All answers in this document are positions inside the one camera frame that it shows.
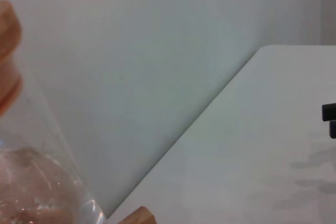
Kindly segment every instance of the wooden lid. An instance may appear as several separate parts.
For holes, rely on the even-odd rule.
[[[21,25],[10,2],[0,1],[0,115],[19,95],[22,88],[12,54],[21,40]]]

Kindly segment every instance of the white table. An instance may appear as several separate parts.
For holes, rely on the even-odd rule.
[[[335,224],[336,47],[262,48],[111,216],[158,224]]]

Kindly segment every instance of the clear glass bottle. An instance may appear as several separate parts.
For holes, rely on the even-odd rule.
[[[43,94],[14,63],[21,34],[0,1],[0,224],[104,223]]]

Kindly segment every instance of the cork stopper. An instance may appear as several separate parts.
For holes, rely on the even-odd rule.
[[[13,61],[21,34],[21,25],[11,3],[0,1],[0,116],[22,89],[22,79]]]
[[[156,220],[147,208],[140,207],[118,224],[156,224]]]

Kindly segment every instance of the black object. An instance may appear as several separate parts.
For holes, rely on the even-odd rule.
[[[322,119],[329,121],[330,137],[336,138],[336,103],[322,106]]]

